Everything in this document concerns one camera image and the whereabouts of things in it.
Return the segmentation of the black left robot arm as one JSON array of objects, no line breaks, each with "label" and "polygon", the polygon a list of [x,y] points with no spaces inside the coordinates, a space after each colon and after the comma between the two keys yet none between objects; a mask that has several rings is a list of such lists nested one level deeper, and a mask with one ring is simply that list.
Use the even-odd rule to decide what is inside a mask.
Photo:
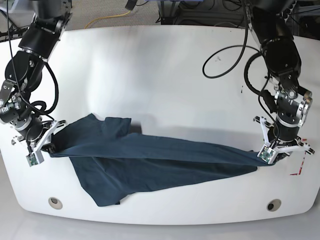
[{"label": "black left robot arm", "polygon": [[[247,86],[263,98],[269,112],[276,114],[274,124],[268,131],[269,140],[274,145],[296,142],[313,101],[312,92],[299,84],[302,61],[283,18],[283,12],[292,3],[291,0],[246,1],[250,30],[259,52],[246,64],[244,79]],[[249,82],[249,67],[258,56],[263,57],[268,76],[278,81],[275,95],[266,89],[258,91]]]}]

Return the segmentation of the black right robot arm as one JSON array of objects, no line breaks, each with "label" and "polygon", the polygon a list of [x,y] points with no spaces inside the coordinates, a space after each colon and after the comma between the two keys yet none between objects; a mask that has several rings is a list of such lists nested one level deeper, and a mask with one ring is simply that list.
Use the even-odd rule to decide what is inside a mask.
[{"label": "black right robot arm", "polygon": [[[11,124],[26,141],[36,145],[47,131],[41,116],[49,117],[58,104],[57,79],[48,64],[52,51],[72,17],[70,0],[32,0],[32,22],[22,36],[19,51],[11,55],[0,88],[0,121]],[[50,108],[44,101],[30,102],[31,93],[42,81],[46,68],[54,83],[54,101]]]}]

